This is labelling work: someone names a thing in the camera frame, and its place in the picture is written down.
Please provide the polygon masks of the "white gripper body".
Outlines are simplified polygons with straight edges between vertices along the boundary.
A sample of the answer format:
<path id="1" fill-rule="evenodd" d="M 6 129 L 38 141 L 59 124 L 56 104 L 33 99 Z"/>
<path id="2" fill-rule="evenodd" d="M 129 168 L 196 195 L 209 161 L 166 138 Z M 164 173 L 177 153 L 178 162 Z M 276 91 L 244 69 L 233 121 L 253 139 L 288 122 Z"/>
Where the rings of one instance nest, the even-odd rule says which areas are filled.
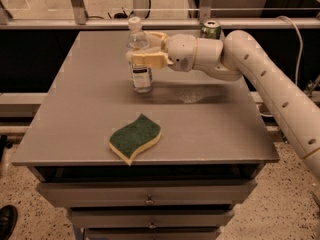
<path id="1" fill-rule="evenodd" d="M 176 34 L 165 41 L 167 66 L 174 71 L 189 72 L 194 63 L 196 38 L 187 34 Z"/>

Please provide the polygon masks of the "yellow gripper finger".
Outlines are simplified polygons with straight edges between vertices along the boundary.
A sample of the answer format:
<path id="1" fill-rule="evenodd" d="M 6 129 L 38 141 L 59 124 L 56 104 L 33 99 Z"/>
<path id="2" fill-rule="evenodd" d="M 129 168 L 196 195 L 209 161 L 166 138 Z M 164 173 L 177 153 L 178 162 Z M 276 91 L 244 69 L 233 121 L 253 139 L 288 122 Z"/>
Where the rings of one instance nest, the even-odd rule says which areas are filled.
<path id="1" fill-rule="evenodd" d="M 151 47 L 164 48 L 169 36 L 163 32 L 145 31 L 146 37 L 149 40 Z"/>
<path id="2" fill-rule="evenodd" d="M 141 51 L 129 51 L 126 53 L 126 59 L 136 66 L 146 66 L 152 69 L 162 69 L 172 65 L 173 62 L 164 52 L 142 53 Z"/>

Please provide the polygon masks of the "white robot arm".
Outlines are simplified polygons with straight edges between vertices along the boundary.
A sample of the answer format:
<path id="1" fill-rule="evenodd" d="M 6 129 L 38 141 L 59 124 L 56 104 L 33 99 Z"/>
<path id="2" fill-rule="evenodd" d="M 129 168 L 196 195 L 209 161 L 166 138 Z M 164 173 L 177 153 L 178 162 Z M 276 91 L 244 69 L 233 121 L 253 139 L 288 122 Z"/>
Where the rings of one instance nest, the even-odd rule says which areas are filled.
<path id="1" fill-rule="evenodd" d="M 222 40 L 190 34 L 147 34 L 148 48 L 126 53 L 137 66 L 175 71 L 199 70 L 225 81 L 246 77 L 262 98 L 297 156 L 320 180 L 320 108 L 268 57 L 247 32 L 236 30 Z"/>

